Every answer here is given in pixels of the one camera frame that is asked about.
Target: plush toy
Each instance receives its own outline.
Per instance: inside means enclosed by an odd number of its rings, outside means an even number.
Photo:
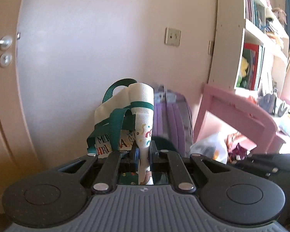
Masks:
[[[243,78],[247,76],[246,70],[248,69],[248,67],[249,67],[249,64],[247,62],[247,59],[242,56],[241,68],[240,68],[240,73],[237,78],[236,87],[240,87],[240,83],[242,82]]]

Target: plastic bag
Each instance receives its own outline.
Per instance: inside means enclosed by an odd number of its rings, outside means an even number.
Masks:
[[[225,135],[221,132],[215,133],[205,139],[194,143],[190,147],[190,154],[199,153],[223,164],[227,163],[228,151],[224,142]]]

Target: pink chair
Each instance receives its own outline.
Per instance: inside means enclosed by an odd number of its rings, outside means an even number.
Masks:
[[[217,116],[253,141],[257,147],[252,150],[252,153],[266,153],[276,136],[277,125],[262,108],[243,97],[205,84],[193,130],[194,142],[200,133],[206,111]]]

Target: bookshelf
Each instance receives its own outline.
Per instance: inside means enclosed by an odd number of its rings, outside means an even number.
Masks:
[[[242,96],[257,95],[256,91],[237,88],[237,78],[240,72],[241,57],[244,43],[262,45],[265,48],[263,71],[270,71],[272,78],[277,82],[278,96],[280,96],[288,64],[289,37],[274,13],[268,8],[265,0],[253,0],[258,4],[265,18],[273,18],[273,26],[284,43],[281,49],[245,14],[245,0],[218,0],[217,26],[212,66],[209,75],[209,84],[214,84]]]

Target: door handle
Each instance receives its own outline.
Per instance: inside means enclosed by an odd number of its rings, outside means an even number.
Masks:
[[[0,49],[7,50],[12,44],[12,37],[5,36],[0,40]]]

